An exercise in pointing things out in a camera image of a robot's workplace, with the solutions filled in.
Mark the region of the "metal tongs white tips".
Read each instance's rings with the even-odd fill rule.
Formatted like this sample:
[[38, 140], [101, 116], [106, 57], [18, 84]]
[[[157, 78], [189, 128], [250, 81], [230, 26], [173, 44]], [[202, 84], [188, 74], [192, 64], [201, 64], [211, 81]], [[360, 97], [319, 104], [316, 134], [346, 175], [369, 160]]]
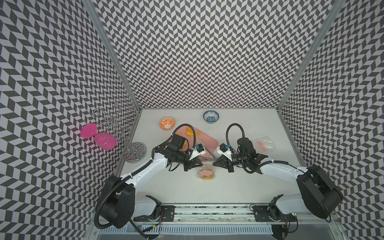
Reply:
[[210, 156], [212, 157], [212, 159], [216, 160], [215, 155], [214, 155], [210, 150], [208, 150], [208, 149], [206, 148], [206, 151], [210, 154]]

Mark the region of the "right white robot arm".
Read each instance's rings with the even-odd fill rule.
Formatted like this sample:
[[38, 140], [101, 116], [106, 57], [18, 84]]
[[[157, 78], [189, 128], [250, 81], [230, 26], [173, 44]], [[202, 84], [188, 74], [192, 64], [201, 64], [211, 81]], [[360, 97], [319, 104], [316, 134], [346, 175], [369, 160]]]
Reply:
[[230, 151], [222, 152], [213, 165], [230, 173], [234, 172], [235, 166], [241, 166], [247, 173], [269, 175], [297, 187], [298, 194], [280, 194], [268, 204], [269, 218], [275, 222], [297, 213], [326, 220], [344, 200], [341, 190], [317, 165], [295, 167], [263, 154], [232, 154]]

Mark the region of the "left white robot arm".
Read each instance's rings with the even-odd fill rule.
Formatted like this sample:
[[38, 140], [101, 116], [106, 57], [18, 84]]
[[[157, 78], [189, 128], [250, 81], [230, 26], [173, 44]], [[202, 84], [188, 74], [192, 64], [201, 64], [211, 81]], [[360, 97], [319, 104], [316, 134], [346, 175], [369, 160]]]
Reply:
[[201, 144], [186, 152], [172, 147], [156, 148], [153, 157], [132, 172], [122, 177], [111, 176], [97, 200], [95, 227], [120, 229], [133, 218], [142, 216], [157, 221], [162, 203], [151, 195], [137, 197], [138, 190], [171, 163], [183, 164], [186, 171], [200, 166], [199, 156], [205, 153]]

